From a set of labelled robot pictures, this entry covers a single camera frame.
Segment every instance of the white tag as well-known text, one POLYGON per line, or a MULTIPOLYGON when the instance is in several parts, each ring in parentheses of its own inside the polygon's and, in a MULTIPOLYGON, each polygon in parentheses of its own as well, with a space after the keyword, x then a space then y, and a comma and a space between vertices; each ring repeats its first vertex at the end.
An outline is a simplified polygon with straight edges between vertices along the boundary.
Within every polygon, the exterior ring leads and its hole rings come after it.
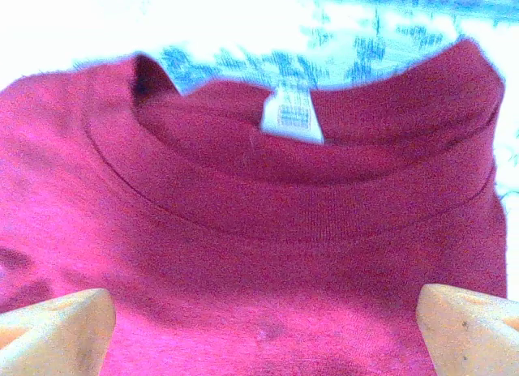
POLYGON ((261 130, 272 135, 324 143, 309 91, 279 87, 264 104, 261 130))

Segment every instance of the red sweatshirt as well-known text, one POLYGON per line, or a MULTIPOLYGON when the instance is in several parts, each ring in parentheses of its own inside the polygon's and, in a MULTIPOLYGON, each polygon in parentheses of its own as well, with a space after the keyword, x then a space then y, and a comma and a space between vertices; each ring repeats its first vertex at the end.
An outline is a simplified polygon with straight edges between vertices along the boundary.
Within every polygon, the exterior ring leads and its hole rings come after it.
POLYGON ((107 288, 102 375, 433 375, 421 287, 506 297, 503 94, 461 41, 313 92, 316 145, 262 133, 268 90, 180 96, 144 55, 22 78, 0 92, 0 312, 107 288))

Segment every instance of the ribbed collar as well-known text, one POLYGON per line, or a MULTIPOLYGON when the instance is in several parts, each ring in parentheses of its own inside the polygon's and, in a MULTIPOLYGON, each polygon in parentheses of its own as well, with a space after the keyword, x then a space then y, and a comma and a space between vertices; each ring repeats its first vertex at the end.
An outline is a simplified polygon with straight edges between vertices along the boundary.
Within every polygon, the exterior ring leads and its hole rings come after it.
POLYGON ((463 40, 402 75, 312 92, 320 146, 263 134, 271 92, 250 84, 183 97, 141 54, 83 75, 88 133, 136 199, 225 233, 294 241, 394 229, 474 197, 493 170, 504 91, 463 40))

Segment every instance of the neckline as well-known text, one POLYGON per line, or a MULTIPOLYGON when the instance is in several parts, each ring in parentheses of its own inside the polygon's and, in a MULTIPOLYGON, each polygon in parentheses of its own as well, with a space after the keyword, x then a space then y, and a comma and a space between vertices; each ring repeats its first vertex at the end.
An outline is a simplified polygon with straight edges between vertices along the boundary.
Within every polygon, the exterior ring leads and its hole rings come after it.
MULTIPOLYGON (((245 94, 246 100, 236 102, 233 116, 223 116, 234 129, 232 139, 226 142, 221 139, 224 132, 212 128, 205 130, 208 137, 218 138, 220 149, 237 138, 243 143, 253 137, 281 170, 274 178, 261 173, 244 176, 232 162, 215 162, 227 167, 215 169, 185 156, 143 125, 140 119, 150 113, 140 112, 150 105, 150 97, 180 96, 152 59, 139 54, 92 68, 88 81, 88 134, 118 178, 136 192, 135 198, 193 224, 241 237, 338 241, 394 229, 470 199, 483 188, 493 166, 491 153, 478 156, 471 149, 474 143, 460 142, 429 158, 400 164, 392 172, 353 180, 341 170, 342 144, 318 146, 259 132, 258 118, 269 90, 246 83, 208 83, 193 97, 197 107, 214 105, 210 96, 215 89, 224 95, 245 94), (283 180, 280 174, 291 174, 282 172, 290 159, 298 169, 307 166, 297 177, 283 180), (461 164, 456 169, 453 160, 461 164)), ((446 125, 481 114, 481 102, 490 113, 502 91, 500 77, 479 47, 463 40, 403 74, 358 88, 313 91, 311 97, 327 139, 380 145, 396 138, 437 136, 446 125)), ((178 110, 170 112, 173 116, 178 110)), ((206 112, 204 123, 215 115, 222 117, 206 112)), ((479 145, 488 145, 492 137, 492 132, 482 135, 479 145)))

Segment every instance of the clothing tag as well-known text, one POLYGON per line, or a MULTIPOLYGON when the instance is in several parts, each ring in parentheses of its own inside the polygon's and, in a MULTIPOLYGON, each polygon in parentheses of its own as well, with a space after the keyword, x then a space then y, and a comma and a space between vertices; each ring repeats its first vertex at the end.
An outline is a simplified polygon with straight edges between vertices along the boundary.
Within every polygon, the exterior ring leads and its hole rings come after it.
POLYGON ((272 135, 324 143, 308 90, 278 87, 264 104, 261 130, 272 135))

